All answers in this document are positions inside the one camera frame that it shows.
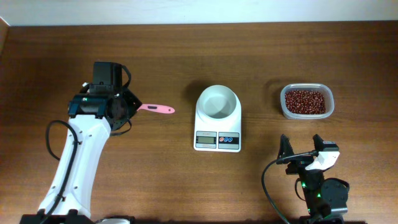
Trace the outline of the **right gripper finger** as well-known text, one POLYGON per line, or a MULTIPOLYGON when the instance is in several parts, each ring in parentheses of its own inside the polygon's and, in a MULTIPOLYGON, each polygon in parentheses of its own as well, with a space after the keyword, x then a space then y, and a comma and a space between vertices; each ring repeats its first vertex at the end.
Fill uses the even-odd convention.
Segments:
POLYGON ((280 137, 280 148, 277 155, 277 159, 279 160, 276 164, 288 164, 292 159, 290 156, 294 155, 293 148, 290 144, 289 138, 282 134, 280 137))
POLYGON ((314 142, 315 150, 317 152, 324 151, 325 147, 324 147, 323 139, 318 134, 315 134, 313 136, 313 142, 314 142))

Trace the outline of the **pink measuring scoop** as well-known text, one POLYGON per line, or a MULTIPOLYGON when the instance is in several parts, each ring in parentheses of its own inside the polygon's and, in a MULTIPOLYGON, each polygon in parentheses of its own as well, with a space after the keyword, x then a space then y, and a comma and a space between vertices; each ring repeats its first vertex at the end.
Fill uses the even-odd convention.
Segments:
POLYGON ((139 110, 147 110, 155 113, 162 113, 162 114, 172 114, 175 113, 175 109, 170 106, 165 105, 154 105, 154 104, 142 104, 139 110))

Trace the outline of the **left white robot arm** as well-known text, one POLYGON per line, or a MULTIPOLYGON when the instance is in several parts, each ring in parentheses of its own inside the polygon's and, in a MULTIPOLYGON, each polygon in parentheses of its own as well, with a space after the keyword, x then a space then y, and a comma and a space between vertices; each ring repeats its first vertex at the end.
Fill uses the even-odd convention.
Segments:
POLYGON ((68 104, 65 147, 46 197, 37 213, 25 214, 21 223, 91 223, 91 193, 101 152, 111 136, 123 134, 141 102, 122 75, 126 66, 95 62, 93 81, 84 84, 68 104))

